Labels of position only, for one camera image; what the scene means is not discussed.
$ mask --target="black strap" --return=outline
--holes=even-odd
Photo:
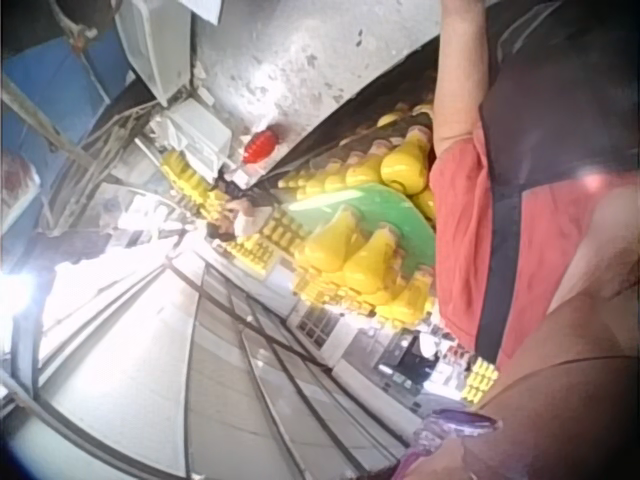
[[[496,363],[507,328],[520,253],[522,194],[492,189],[493,218],[489,273],[476,335],[476,353]]]

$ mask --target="white box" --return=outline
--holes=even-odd
[[[231,130],[195,99],[187,98],[171,107],[167,117],[182,137],[181,149],[187,160],[205,179],[212,181],[223,163],[235,166],[228,159]]]
[[[166,107],[191,78],[191,10],[175,0],[124,0],[116,24],[129,62]]]

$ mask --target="store display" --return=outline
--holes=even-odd
[[[415,328],[434,309],[428,267],[436,219],[425,113],[431,116],[432,105],[400,104],[377,128],[341,142],[353,142],[350,150],[336,147],[312,161],[315,170],[290,172],[278,183],[298,189],[298,201],[285,208],[314,232],[293,242],[292,287],[303,301],[375,315],[396,330]],[[286,233],[276,237],[290,241]]]

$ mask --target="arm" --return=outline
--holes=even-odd
[[[442,0],[440,54],[434,99],[434,148],[470,137],[488,88],[483,0]]]

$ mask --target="yellow display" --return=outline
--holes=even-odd
[[[431,132],[421,126],[411,127],[405,141],[386,155],[380,165],[382,180],[405,195],[416,195],[427,186],[427,153]]]

